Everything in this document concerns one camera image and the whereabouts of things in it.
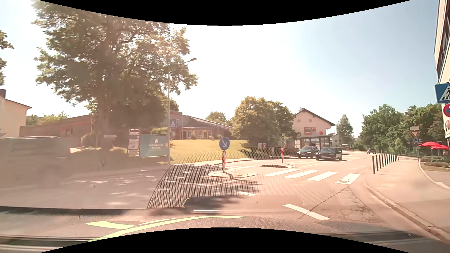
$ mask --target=black car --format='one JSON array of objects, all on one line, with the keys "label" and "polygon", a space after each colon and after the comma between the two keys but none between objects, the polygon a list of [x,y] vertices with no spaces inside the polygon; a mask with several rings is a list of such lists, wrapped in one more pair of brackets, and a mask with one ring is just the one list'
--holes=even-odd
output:
[{"label": "black car", "polygon": [[315,153],[319,151],[316,146],[304,146],[301,150],[297,152],[298,158],[306,157],[313,158]]},{"label": "black car", "polygon": [[333,161],[342,160],[342,149],[337,147],[324,147],[315,153],[315,159],[331,159]]}]

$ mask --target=white road marking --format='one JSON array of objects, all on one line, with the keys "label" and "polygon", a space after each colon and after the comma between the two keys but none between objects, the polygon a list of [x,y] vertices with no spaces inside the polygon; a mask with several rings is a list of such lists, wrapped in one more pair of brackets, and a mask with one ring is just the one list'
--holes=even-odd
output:
[{"label": "white road marking", "polygon": [[306,176],[306,175],[312,174],[314,172],[318,172],[318,171],[305,171],[305,172],[300,172],[300,173],[297,173],[297,174],[292,174],[292,175],[283,176],[283,177],[286,177],[286,178],[298,178],[298,177],[301,177],[301,176]]},{"label": "white road marking", "polygon": [[315,212],[306,210],[306,209],[304,209],[304,208],[301,208],[301,207],[298,207],[298,206],[295,206],[295,205],[287,204],[287,205],[283,205],[283,206],[284,206],[284,207],[287,207],[287,208],[290,208],[290,209],[293,209],[293,210],[295,210],[295,211],[302,212],[302,213],[304,213],[304,214],[306,214],[306,215],[308,215],[308,216],[310,216],[310,217],[313,217],[313,218],[315,218],[315,219],[318,219],[319,221],[327,221],[327,220],[330,219],[330,218],[328,218],[328,217],[322,216],[322,215],[320,215],[320,214],[318,214],[318,213],[315,213]]},{"label": "white road marking", "polygon": [[343,185],[349,185],[351,183],[353,183],[358,177],[360,176],[360,174],[353,174],[350,173],[347,176],[345,176],[344,178],[342,178],[341,180],[335,182],[338,184],[343,184]]},{"label": "white road marking", "polygon": [[299,171],[300,169],[288,169],[288,170],[283,170],[283,171],[279,171],[279,172],[273,172],[273,173],[269,173],[269,174],[265,174],[263,176],[278,176],[284,173],[289,173],[289,172],[294,172],[294,171]]},{"label": "white road marking", "polygon": [[327,178],[329,176],[332,176],[334,174],[337,174],[337,172],[325,172],[325,173],[322,173],[320,175],[313,176],[312,178],[308,178],[308,180],[320,181],[320,180],[325,179],[325,178]]},{"label": "white road marking", "polygon": [[239,193],[239,194],[242,194],[242,195],[256,196],[256,194],[248,193],[248,192],[243,192],[243,191],[238,191],[238,193]]}]

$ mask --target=street lamp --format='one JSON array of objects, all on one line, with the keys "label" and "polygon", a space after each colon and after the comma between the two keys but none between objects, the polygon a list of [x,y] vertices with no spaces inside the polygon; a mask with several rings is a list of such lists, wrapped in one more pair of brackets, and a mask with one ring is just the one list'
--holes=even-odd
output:
[{"label": "street lamp", "polygon": [[[192,58],[187,62],[180,63],[179,65],[183,65],[188,62],[192,62],[197,60],[197,58]],[[168,82],[167,82],[167,161],[170,165],[170,65],[168,71]]]}]

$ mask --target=red parasol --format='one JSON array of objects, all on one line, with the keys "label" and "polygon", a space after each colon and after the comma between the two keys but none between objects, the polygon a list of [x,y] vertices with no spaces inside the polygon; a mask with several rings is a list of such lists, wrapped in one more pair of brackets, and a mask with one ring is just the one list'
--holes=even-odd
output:
[{"label": "red parasol", "polygon": [[431,149],[449,149],[449,148],[445,145],[439,144],[439,146],[432,146]]},{"label": "red parasol", "polygon": [[436,143],[434,141],[429,141],[429,142],[422,143],[421,146],[422,147],[433,147],[433,146],[441,146],[441,144]]}]

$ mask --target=car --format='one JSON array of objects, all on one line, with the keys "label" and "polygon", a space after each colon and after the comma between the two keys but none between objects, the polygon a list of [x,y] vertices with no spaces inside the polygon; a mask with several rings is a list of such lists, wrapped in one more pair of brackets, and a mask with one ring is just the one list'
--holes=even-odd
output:
[{"label": "car", "polygon": [[304,146],[301,150],[297,152],[298,158],[306,157],[313,158],[315,153],[319,151],[316,146]]},{"label": "car", "polygon": [[0,184],[56,187],[70,176],[68,168],[70,145],[57,136],[0,138]]},{"label": "car", "polygon": [[342,160],[342,148],[338,147],[324,147],[315,153],[315,159],[319,161],[320,159],[330,159],[333,161]]}]

